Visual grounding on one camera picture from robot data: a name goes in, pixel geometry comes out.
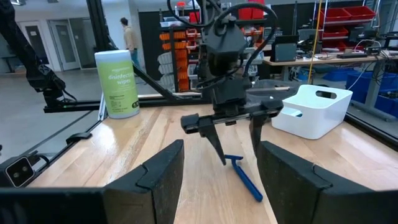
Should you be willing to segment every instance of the label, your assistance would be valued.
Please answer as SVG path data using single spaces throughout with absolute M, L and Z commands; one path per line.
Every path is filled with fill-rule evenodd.
M 98 73 L 109 114 L 131 114 L 139 109 L 130 60 L 98 63 Z

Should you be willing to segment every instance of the person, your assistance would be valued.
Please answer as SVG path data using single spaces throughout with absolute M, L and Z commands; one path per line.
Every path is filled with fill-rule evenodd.
M 131 54 L 131 60 L 134 62 L 134 64 L 140 68 L 139 62 L 138 62 L 138 49 L 137 49 L 137 41 L 136 41 L 136 36 L 134 31 L 130 26 L 128 26 L 129 21 L 123 17 L 120 19 L 120 22 L 123 26 L 123 31 L 124 31 L 124 43 L 126 44 L 126 50 L 130 51 Z

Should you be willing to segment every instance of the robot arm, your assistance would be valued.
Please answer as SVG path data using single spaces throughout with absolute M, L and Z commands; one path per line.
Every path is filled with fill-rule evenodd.
M 36 55 L 15 22 L 15 10 L 10 0 L 0 0 L 0 33 L 26 68 L 26 78 L 36 92 L 43 92 L 48 107 L 60 106 L 65 82 L 46 67 Z

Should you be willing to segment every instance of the wooden tabletop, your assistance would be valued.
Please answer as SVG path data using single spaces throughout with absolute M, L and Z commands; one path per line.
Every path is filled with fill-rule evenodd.
M 106 119 L 49 167 L 29 187 L 104 186 L 176 139 L 185 144 L 182 188 L 175 223 L 276 223 L 251 146 L 249 121 L 216 126 L 226 154 L 244 156 L 242 168 L 264 195 L 256 202 L 230 162 L 223 166 L 199 134 L 185 134 L 183 115 L 212 114 L 210 105 L 141 108 L 128 119 Z M 266 124 L 262 140 L 374 190 L 398 189 L 398 153 L 347 123 L 318 140 Z
M 317 54 L 316 57 L 318 58 L 326 58 L 326 54 Z M 313 59 L 313 64 L 331 64 L 331 63 L 363 63 L 363 62 L 374 62 L 377 60 L 375 56 L 368 56 L 366 58 L 336 58 L 332 57 L 330 59 L 318 59 L 314 58 Z M 398 59 L 397 56 L 390 56 L 391 59 Z M 264 57 L 264 61 L 266 64 L 272 65 L 272 66 L 282 66 L 282 65 L 288 65 L 288 66 L 297 66 L 297 65 L 309 65 L 311 63 L 311 58 L 301 58 L 301 59 L 296 59 L 294 62 L 271 62 L 271 57 Z

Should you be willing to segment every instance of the green wipes canister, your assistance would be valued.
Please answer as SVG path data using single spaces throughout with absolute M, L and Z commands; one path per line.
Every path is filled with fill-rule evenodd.
M 110 118 L 128 118 L 139 113 L 139 103 L 130 51 L 95 53 L 99 80 Z

